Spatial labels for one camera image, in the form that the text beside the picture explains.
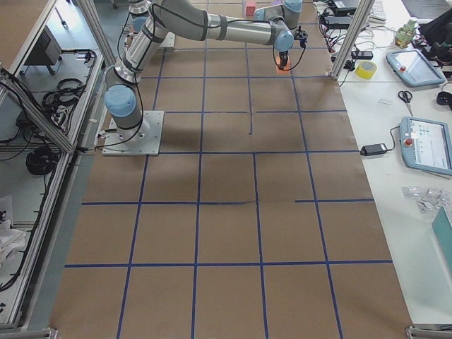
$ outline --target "green object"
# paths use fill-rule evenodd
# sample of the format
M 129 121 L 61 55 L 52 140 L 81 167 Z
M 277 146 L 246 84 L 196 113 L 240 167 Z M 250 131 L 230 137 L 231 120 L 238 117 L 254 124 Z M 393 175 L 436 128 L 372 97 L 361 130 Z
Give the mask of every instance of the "green object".
M 432 226 L 446 259 L 449 272 L 452 274 L 452 225 L 444 207 L 439 210 Z
M 416 35 L 417 18 L 410 18 L 409 21 L 399 28 L 395 34 L 395 44 L 400 48 L 406 48 Z

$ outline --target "brown paper floor covering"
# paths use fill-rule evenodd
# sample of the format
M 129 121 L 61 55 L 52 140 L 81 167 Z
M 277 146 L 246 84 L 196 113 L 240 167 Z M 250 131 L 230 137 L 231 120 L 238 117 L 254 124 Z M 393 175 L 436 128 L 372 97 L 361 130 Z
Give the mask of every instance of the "brown paper floor covering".
M 178 37 L 151 61 L 140 89 L 166 111 L 162 152 L 96 155 L 50 323 L 63 339 L 405 337 L 312 3 L 301 22 L 309 48 L 287 75 L 238 42 Z

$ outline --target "scissors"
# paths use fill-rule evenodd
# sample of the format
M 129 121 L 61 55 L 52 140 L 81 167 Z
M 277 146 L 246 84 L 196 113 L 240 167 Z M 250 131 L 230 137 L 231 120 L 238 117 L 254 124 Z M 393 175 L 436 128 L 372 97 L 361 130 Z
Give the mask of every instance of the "scissors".
M 412 94 L 411 94 L 411 92 L 409 92 L 409 91 L 407 91 L 407 90 L 401 90 L 399 93 L 398 93 L 398 98 L 400 99 L 400 100 L 402 100 L 406 105 L 407 105 L 407 107 L 408 107 L 408 111 L 410 111 L 410 114 L 411 114 L 411 116 L 413 117 L 413 115 L 412 115 L 412 112 L 411 112 L 411 99 L 412 99 Z

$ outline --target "white table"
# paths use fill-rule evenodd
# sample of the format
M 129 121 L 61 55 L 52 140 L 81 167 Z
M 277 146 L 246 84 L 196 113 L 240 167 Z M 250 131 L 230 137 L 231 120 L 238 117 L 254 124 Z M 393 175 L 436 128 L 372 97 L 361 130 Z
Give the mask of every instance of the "white table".
M 386 26 L 399 28 L 406 23 L 409 15 L 401 0 L 386 0 L 383 5 L 388 18 Z M 388 45 L 392 36 L 390 32 L 376 31 L 374 41 L 379 46 Z M 360 46 L 364 49 L 370 44 Z M 413 93 L 412 110 L 416 117 L 443 121 L 452 128 L 452 111 L 436 103 L 441 86 L 427 90 L 408 88 L 392 72 L 384 57 L 386 52 L 397 49 L 375 49 L 373 62 L 379 69 L 374 77 L 366 81 L 350 73 L 341 87 L 359 147 L 374 143 L 391 147 L 389 130 L 409 115 L 405 103 L 397 98 L 399 90 Z M 381 98 L 392 100 L 393 104 L 379 103 Z M 434 215 L 421 214 L 417 204 L 404 198 L 401 191 L 403 186 L 427 186 L 452 192 L 452 180 L 407 168 L 400 144 L 384 156 L 364 157 L 363 163 L 413 323 L 452 323 L 452 275 L 433 233 Z

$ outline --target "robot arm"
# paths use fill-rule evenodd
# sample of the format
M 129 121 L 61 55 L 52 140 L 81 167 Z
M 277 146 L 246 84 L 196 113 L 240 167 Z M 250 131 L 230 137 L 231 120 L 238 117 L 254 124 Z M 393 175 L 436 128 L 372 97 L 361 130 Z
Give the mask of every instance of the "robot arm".
M 148 8 L 150 16 L 134 37 L 131 47 L 106 75 L 105 104 L 118 129 L 128 131 L 125 135 L 131 135 L 132 131 L 135 131 L 132 135 L 139 134 L 143 119 L 136 102 L 135 87 L 140 73 L 168 32 L 190 40 L 216 39 L 270 45 L 279 51 L 280 56 L 287 56 L 299 35 L 297 25 L 302 11 L 302 0 L 285 0 L 284 4 L 257 10 L 256 20 L 247 20 L 210 14 L 194 7 L 189 0 L 153 0 L 150 4 L 129 0 L 129 4 L 135 18 L 142 17 L 145 8 Z

